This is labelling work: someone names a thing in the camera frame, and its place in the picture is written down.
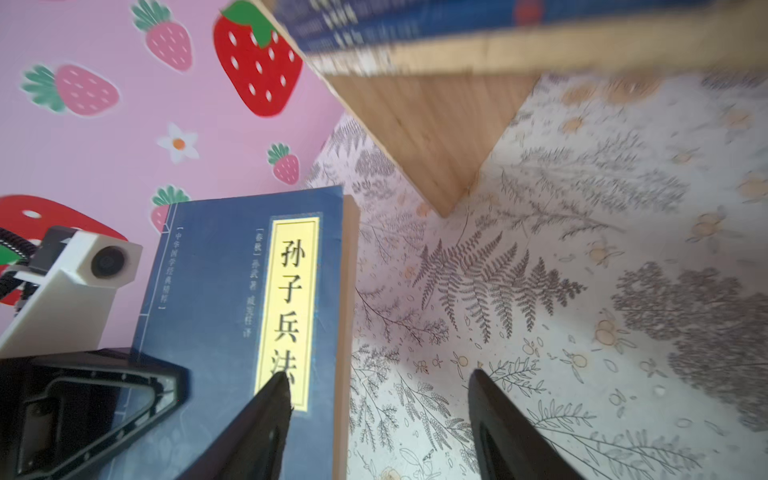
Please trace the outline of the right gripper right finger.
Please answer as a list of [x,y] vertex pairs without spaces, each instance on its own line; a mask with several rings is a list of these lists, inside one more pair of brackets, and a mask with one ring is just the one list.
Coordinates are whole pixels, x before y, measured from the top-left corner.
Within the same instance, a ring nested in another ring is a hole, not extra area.
[[581,477],[481,369],[470,377],[468,406],[483,480]]

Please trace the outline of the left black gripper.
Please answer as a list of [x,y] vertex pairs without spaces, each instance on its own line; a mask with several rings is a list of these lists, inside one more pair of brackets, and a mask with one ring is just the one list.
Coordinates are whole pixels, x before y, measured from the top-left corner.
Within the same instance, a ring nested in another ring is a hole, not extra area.
[[132,349],[1,362],[1,476],[92,479],[188,398],[188,371]]

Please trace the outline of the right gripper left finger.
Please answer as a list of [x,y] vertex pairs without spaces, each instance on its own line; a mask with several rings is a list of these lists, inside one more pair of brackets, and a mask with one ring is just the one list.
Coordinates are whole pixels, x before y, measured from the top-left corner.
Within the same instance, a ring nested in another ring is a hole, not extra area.
[[254,479],[280,477],[292,414],[285,372],[274,374],[182,479]]

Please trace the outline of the blue book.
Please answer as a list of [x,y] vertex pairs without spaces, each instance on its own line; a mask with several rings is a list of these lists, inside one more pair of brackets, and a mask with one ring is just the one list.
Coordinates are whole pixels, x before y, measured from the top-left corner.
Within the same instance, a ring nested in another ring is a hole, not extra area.
[[273,15],[307,53],[475,31],[702,8],[698,0],[277,1]]
[[185,368],[188,397],[100,477],[176,478],[284,372],[281,477],[344,478],[358,226],[339,186],[172,205],[131,356]]

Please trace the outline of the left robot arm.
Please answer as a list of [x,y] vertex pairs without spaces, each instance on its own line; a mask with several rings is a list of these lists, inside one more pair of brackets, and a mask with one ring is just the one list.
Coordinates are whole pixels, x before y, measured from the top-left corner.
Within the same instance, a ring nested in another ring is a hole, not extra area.
[[1,244],[16,256],[1,293],[18,295],[1,336],[1,475],[94,479],[188,396],[185,368],[100,347],[142,249],[62,226],[39,243],[3,230]]

